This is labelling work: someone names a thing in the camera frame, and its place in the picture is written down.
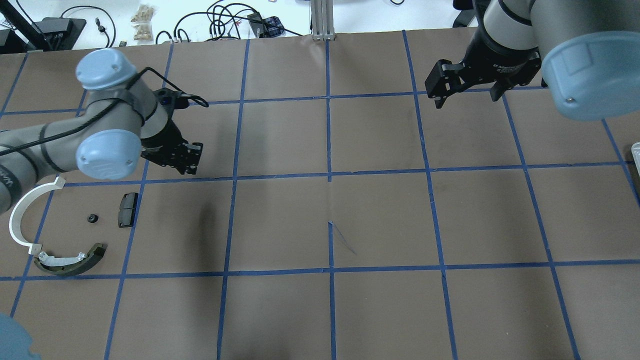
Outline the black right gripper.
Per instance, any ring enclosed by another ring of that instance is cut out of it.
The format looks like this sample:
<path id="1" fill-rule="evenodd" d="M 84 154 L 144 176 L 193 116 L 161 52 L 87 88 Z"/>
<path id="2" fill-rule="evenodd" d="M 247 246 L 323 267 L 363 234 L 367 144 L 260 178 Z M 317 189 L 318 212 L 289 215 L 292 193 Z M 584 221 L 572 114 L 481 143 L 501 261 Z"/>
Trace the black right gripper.
<path id="1" fill-rule="evenodd" d="M 493 84 L 489 95 L 493 102 L 517 85 L 528 85 L 542 67 L 537 48 L 507 48 L 487 34 L 476 30 L 459 63 L 439 59 L 426 77 L 425 91 L 436 109 L 455 94 L 476 85 Z"/>

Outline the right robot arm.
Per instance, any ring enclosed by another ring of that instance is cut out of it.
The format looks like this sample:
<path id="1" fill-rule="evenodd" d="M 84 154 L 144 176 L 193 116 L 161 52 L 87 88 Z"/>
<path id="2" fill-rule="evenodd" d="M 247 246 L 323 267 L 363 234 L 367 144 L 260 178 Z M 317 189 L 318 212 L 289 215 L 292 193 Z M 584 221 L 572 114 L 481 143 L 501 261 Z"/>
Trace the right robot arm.
<path id="1" fill-rule="evenodd" d="M 541 75 L 562 116 L 598 121 L 639 110 L 640 30 L 637 0 L 455 0 L 478 27 L 462 60 L 438 60 L 425 90 L 446 99 L 490 84 L 498 101 Z"/>

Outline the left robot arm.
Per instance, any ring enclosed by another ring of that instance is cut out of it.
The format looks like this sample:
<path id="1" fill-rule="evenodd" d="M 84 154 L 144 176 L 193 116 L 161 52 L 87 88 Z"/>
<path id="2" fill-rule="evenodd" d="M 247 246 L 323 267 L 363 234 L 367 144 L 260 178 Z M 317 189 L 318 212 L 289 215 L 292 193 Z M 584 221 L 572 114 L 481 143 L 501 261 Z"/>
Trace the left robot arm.
<path id="1" fill-rule="evenodd" d="M 80 171 L 96 180 L 121 180 L 140 158 L 180 174 L 196 174 L 201 142 L 189 142 L 174 122 L 190 102 L 209 104 L 173 82 L 155 91 L 146 73 L 115 48 L 101 48 L 78 62 L 75 74 L 87 91 L 82 116 L 1 133 L 0 207 L 10 210 L 43 178 Z"/>

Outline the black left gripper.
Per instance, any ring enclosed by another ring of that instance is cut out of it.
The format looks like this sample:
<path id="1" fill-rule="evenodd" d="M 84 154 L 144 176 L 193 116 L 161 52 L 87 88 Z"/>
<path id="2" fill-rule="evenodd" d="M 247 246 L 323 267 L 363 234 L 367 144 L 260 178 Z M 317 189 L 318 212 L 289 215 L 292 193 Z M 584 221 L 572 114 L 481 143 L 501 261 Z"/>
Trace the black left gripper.
<path id="1" fill-rule="evenodd" d="M 141 157 L 161 167 L 173 167 L 180 175 L 195 175 L 204 144 L 188 143 L 173 120 L 157 134 L 142 138 Z"/>

